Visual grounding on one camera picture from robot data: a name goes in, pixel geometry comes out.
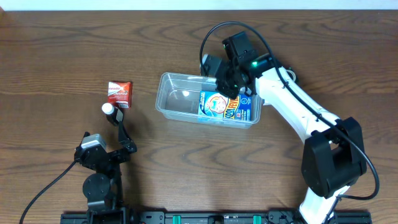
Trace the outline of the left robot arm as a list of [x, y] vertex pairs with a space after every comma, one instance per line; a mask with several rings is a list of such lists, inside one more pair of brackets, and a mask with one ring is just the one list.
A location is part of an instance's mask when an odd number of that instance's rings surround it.
[[116, 210], [123, 206], [123, 187], [120, 164], [131, 159], [137, 146], [128, 135], [124, 124], [118, 124], [118, 141], [121, 148], [107, 152], [100, 134], [85, 133], [75, 149], [74, 160], [95, 173], [83, 183], [90, 212]]

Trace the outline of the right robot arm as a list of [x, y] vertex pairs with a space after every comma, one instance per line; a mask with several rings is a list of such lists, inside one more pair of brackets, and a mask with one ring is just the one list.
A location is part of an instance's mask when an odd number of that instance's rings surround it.
[[272, 105], [303, 141], [301, 172], [308, 186], [297, 212], [270, 222], [367, 223], [367, 213], [338, 214], [338, 202], [366, 173], [362, 129], [352, 117], [340, 119], [311, 99], [271, 52], [259, 55], [245, 32], [223, 40], [228, 61], [207, 57], [202, 64], [216, 78], [216, 89], [231, 100], [241, 91]]

